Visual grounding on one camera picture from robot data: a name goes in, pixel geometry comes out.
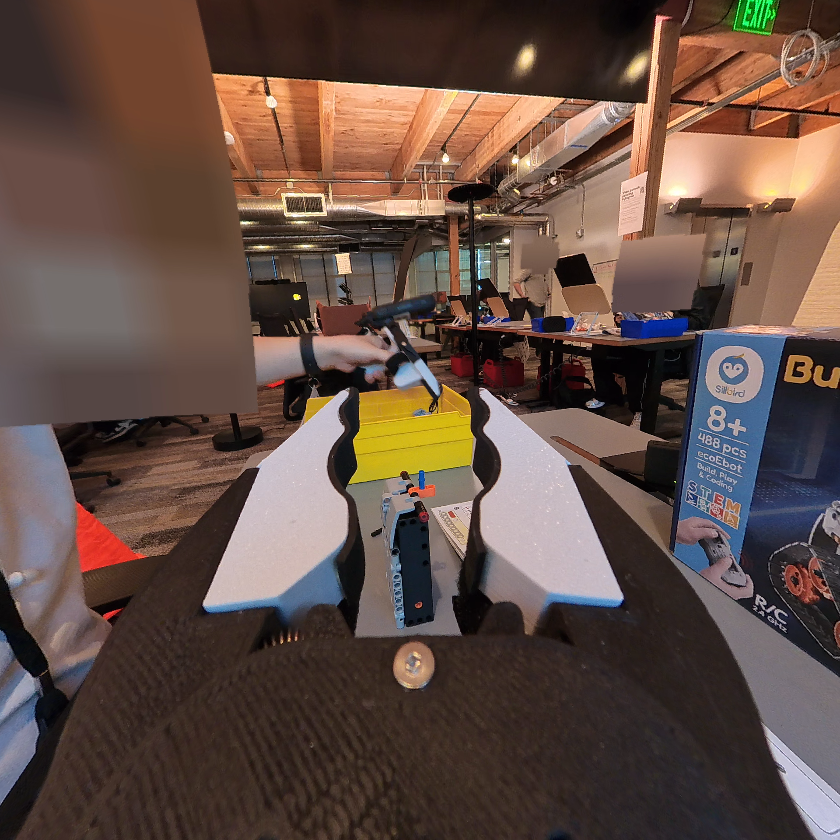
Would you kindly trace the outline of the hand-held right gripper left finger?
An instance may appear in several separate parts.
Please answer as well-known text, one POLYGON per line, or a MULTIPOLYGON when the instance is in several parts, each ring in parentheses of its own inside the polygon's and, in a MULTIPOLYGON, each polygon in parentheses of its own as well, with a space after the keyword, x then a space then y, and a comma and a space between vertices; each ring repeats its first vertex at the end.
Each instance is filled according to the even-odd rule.
POLYGON ((209 613, 270 606, 300 621, 318 604, 358 617, 364 546, 347 485, 356 470, 360 395, 342 391, 258 469, 206 593, 209 613))

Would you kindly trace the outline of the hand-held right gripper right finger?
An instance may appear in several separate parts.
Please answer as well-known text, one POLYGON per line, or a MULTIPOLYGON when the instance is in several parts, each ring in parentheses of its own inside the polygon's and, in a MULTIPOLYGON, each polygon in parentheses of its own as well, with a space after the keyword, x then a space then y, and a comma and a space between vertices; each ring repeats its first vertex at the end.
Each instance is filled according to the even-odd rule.
POLYGON ((491 603, 512 602, 532 632, 554 602, 619 606, 616 581, 565 459, 492 394, 468 393, 474 499, 454 610, 475 632, 491 603))

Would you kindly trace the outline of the yellow plastic bin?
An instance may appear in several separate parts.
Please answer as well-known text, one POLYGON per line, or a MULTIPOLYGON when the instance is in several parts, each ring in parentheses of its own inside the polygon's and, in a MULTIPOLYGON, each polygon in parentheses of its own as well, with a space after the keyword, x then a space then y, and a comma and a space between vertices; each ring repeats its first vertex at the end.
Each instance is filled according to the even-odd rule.
POLYGON ((437 411, 425 414, 427 405, 421 386, 360 394, 360 431, 353 442, 358 468, 351 484, 470 465, 468 400, 443 386, 437 411))

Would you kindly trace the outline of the white instruction booklet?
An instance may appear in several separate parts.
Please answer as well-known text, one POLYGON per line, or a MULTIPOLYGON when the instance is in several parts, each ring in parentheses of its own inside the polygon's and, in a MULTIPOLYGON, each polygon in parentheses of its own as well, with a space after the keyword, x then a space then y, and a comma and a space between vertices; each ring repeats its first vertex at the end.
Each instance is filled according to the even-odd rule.
POLYGON ((432 509, 435 520, 461 561, 467 552, 472 505, 470 500, 432 509))

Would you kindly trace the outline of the black grey brick assembly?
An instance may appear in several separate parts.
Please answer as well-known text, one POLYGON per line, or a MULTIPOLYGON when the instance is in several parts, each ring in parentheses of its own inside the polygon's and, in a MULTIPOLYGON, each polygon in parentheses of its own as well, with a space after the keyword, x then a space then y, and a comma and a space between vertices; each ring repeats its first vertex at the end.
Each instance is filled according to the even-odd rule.
POLYGON ((434 620, 429 513, 419 493, 403 471, 386 481, 381 498, 385 559, 398 628, 434 620))

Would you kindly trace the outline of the person's left hand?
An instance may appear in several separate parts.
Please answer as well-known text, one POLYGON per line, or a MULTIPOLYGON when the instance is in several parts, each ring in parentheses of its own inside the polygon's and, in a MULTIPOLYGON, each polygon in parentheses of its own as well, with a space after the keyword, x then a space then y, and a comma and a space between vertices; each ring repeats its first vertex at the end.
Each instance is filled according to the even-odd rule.
POLYGON ((358 367, 385 365, 394 350, 393 345, 376 334, 316 337, 312 340, 314 359, 323 371, 351 373, 358 367))

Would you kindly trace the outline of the brown panel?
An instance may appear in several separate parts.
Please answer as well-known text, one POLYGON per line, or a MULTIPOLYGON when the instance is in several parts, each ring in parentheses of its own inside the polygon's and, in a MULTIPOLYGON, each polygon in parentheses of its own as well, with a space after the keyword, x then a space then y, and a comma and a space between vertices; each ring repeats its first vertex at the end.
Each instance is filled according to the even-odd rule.
POLYGON ((317 317, 321 333, 324 336, 357 335, 361 327, 358 324, 371 309, 369 303, 355 305, 323 306, 317 302, 317 317))

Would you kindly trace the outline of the brown wooden strip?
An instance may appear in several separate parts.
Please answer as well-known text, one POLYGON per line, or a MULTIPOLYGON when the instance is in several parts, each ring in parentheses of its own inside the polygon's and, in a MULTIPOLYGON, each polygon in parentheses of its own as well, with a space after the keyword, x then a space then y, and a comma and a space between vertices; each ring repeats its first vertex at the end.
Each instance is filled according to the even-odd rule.
POLYGON ((616 445, 611 443, 609 439, 593 434, 583 437, 552 435, 550 439, 554 443, 598 466, 603 466, 605 459, 621 454, 619 449, 616 448, 616 445))

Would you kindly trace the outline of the black device box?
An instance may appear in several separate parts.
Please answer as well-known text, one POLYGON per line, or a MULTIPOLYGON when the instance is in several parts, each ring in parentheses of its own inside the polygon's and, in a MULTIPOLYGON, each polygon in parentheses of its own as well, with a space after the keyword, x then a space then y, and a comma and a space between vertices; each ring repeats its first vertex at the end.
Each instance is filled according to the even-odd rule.
POLYGON ((680 449, 679 442, 652 439, 645 452, 644 488, 670 506, 674 505, 680 449))

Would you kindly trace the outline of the black pole stand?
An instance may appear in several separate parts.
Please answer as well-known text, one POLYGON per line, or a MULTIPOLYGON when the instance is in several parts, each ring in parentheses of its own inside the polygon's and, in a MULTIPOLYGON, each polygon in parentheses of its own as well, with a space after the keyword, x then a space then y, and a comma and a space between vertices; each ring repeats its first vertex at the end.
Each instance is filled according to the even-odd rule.
POLYGON ((480 353, 479 353, 479 277, 476 258, 476 226, 475 226, 475 205, 477 202, 487 199, 494 193, 494 188, 486 183, 474 182, 463 184, 452 188, 448 198, 458 204, 468 205, 468 239, 469 239, 469 279, 470 279, 470 340, 471 355, 473 361, 472 381, 475 388, 480 387, 480 353))

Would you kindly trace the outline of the orange cloth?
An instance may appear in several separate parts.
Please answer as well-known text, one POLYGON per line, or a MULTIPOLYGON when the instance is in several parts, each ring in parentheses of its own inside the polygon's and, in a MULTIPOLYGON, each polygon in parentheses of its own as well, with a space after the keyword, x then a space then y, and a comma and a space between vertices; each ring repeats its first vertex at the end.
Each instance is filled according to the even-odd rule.
POLYGON ((77 503, 77 548, 82 572, 143 558, 77 503))

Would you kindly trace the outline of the blue toy robot kit box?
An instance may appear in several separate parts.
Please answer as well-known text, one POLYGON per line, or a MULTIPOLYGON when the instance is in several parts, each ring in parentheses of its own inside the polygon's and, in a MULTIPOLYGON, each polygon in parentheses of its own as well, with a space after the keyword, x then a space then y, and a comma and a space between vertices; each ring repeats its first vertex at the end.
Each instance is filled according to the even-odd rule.
POLYGON ((838 673, 838 328, 703 332, 670 548, 838 673))

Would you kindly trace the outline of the person's torso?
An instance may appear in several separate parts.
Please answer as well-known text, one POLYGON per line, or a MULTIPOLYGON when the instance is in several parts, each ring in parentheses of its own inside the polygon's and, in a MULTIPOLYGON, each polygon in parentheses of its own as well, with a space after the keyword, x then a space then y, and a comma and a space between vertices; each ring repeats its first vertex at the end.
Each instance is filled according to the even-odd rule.
POLYGON ((49 425, 1 430, 1 565, 2 829, 10 832, 111 629, 86 604, 77 503, 49 425))

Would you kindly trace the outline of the white paper notice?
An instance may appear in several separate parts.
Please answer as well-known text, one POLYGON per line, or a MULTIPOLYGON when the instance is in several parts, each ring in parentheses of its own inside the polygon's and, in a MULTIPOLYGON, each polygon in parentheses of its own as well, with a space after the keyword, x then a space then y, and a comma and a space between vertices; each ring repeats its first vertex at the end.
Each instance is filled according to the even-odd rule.
POLYGON ((621 237, 639 233, 644 228, 648 172, 622 182, 619 196, 617 233, 621 237))

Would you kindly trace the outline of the wooden column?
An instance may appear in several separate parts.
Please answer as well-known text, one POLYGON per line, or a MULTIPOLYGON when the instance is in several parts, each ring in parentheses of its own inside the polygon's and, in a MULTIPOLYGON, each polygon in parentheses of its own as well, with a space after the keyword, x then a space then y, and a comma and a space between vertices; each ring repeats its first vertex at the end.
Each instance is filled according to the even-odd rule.
POLYGON ((661 15, 656 17, 647 102, 638 103, 635 111, 629 167, 630 177, 647 173, 644 220, 641 230, 626 234, 623 237, 625 240, 651 237, 655 233, 679 32, 679 21, 661 15))

